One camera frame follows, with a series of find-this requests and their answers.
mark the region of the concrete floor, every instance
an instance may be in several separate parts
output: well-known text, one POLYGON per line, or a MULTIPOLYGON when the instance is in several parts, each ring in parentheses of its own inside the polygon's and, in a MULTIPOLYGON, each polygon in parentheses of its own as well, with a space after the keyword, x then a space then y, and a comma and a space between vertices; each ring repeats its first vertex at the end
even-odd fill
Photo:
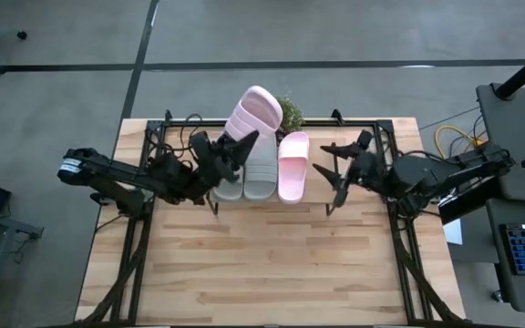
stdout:
MULTIPOLYGON (((149 0, 0 0, 0 26, 29 37, 0 39, 6 65, 133 64, 149 0)), ((524 59, 525 0, 161 1, 146 63, 309 60, 524 59)), ((477 105, 475 87, 518 67, 261 69, 143 72, 131 116, 227 117, 245 88, 288 95, 307 117, 417 117, 424 127, 477 105)), ((5 267, 0 327, 69 323, 98 206, 90 190, 57 178, 66 149, 110 154, 130 70, 0 76, 0 186, 13 218, 46 226, 19 265, 5 267)), ((453 118, 467 131, 479 112, 453 118)), ((433 125, 421 131, 436 151, 433 125)), ((454 137, 441 139, 445 149, 454 137)), ((494 303, 490 265, 455 262, 468 318, 520 324, 525 313, 494 303)))

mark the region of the gray slide sandal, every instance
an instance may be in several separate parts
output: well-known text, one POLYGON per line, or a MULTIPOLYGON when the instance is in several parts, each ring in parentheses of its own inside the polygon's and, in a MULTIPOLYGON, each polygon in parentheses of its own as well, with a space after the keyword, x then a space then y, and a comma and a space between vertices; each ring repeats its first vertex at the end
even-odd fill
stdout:
POLYGON ((236 182, 229 182, 223 179, 217 188, 214 188, 214 196, 217 200, 222 201, 237 201, 242 197, 242 180, 244 178, 244 169, 240 168, 236 174, 239 178, 236 182))
POLYGON ((278 167, 275 136, 259 136, 244 164, 244 197, 268 200, 277 188, 278 167))

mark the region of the wooden table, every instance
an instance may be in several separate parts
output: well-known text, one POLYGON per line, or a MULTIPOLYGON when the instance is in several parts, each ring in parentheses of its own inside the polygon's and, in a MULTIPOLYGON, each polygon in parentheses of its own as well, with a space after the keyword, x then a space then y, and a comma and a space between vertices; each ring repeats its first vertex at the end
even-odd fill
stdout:
MULTIPOLYGON (((414 118, 391 118, 404 151, 422 149, 414 118)), ((115 159, 139 164, 146 119, 124 120, 115 159)), ((206 128, 211 138, 218 128, 206 128)), ((179 145, 178 128, 166 141, 179 145)), ((350 189, 346 205, 328 219, 331 186, 311 167, 333 167, 320 145, 345 145, 359 128, 306 128, 310 160, 302 203, 156 202, 139 301, 138 324, 374 324, 405 323, 386 205, 372 192, 350 189)), ((187 140, 191 128, 184 130, 187 140)), ((340 168, 346 169, 341 160, 340 168)), ((106 207, 98 224, 117 215, 106 207)), ((118 220, 94 239, 77 308, 86 317, 118 275, 126 230, 118 220)), ((425 275, 451 310, 465 317, 440 219, 415 221, 425 275)), ((416 285, 411 283, 418 308, 416 285)), ((123 313, 129 305, 125 301, 123 313)))

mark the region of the potted plant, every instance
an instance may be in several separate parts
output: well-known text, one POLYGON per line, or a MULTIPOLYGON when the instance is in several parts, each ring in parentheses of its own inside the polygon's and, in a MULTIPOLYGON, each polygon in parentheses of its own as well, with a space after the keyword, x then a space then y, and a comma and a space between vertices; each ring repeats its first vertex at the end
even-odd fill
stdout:
POLYGON ((276 97, 281 109, 283 110, 283 121, 281 126, 277 129, 277 143, 281 142, 283 138, 291 132, 301 131, 301 126, 305 122, 303 112, 293 103, 288 97, 276 97))

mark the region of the white paper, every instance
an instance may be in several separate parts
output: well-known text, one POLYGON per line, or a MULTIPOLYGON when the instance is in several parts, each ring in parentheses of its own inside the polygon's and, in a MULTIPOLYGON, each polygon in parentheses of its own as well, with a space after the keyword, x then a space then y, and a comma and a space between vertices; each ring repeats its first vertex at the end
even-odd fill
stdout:
POLYGON ((461 219, 456 219, 443 226, 445 239, 447 242, 463 245, 463 235, 461 234, 461 219))

